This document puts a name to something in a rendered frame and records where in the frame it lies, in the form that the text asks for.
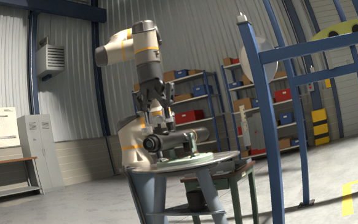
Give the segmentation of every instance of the concrete floor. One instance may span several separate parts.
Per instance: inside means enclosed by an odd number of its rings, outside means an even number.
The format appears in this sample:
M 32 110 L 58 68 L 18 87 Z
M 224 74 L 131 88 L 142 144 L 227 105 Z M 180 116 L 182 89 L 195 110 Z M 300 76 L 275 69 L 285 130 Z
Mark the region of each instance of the concrete floor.
M 354 213 L 342 217 L 342 186 L 358 180 L 358 135 L 308 150 L 312 207 L 302 201 L 299 151 L 282 154 L 286 223 L 358 223 L 358 183 L 352 185 Z M 255 164 L 260 223 L 272 223 L 266 159 Z M 168 179 L 167 207 L 186 203 L 181 177 Z M 239 182 L 244 223 L 252 223 L 248 180 Z M 219 191 L 229 223 L 234 223 L 229 190 Z M 191 217 L 169 217 L 170 223 L 192 223 Z M 65 190 L 0 201 L 0 223 L 139 223 L 123 175 L 68 186 Z M 212 223 L 209 216 L 202 223 Z

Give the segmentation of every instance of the blue bin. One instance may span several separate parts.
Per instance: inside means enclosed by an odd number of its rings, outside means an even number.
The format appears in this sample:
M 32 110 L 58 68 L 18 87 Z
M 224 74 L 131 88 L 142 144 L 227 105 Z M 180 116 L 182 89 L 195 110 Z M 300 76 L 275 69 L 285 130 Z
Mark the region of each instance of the blue bin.
M 208 85 L 210 94 L 213 94 L 212 86 Z M 200 97 L 202 95 L 207 95 L 207 89 L 205 88 L 205 85 L 199 85 L 193 87 L 193 95 L 194 97 Z
M 252 108 L 257 108 L 257 107 L 259 107 L 258 99 L 253 99 L 252 100 Z
M 244 85 L 244 83 L 243 83 L 243 82 L 240 82 L 240 81 L 234 82 L 234 83 L 230 83 L 230 84 L 229 84 L 229 89 L 234 89 L 234 88 L 237 88 L 237 87 L 240 87 L 240 86 L 243 86 L 243 85 Z
M 175 79 L 186 77 L 189 74 L 189 70 L 183 69 L 175 72 Z
M 299 145 L 299 144 L 300 144 L 300 141 L 299 141 L 297 138 L 294 138 L 294 139 L 291 141 L 291 146 Z
M 294 122 L 294 114 L 292 112 L 280 114 L 281 125 L 291 124 Z

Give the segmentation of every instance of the green base plate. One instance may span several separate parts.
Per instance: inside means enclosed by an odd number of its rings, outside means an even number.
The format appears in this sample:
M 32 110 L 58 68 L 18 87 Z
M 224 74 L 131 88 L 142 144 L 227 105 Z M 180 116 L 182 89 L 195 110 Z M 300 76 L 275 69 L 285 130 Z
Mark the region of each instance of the green base plate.
M 208 159 L 213 159 L 213 153 L 198 153 L 195 156 L 184 156 L 176 159 L 167 159 L 161 162 L 157 162 L 157 167 L 170 167 L 179 166 L 184 164 L 190 164 L 194 162 L 201 162 Z

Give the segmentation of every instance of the locker vent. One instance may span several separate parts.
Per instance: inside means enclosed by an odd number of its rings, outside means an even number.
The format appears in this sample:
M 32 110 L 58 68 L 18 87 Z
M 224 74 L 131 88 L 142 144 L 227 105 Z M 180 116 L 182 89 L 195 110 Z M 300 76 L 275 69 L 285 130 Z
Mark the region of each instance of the locker vent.
M 30 130 L 36 130 L 37 129 L 36 122 L 30 122 L 28 124 L 29 124 Z
M 49 129 L 49 122 L 42 122 L 42 129 Z
M 64 49 L 49 47 L 47 49 L 47 66 L 64 68 Z

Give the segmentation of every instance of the yellow floor marking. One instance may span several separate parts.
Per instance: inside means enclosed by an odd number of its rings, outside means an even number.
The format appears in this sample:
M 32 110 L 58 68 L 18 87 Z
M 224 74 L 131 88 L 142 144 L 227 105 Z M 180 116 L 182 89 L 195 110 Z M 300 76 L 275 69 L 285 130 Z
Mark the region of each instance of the yellow floor marking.
M 351 186 L 358 183 L 358 180 L 343 185 L 343 216 L 353 214 L 353 200 Z

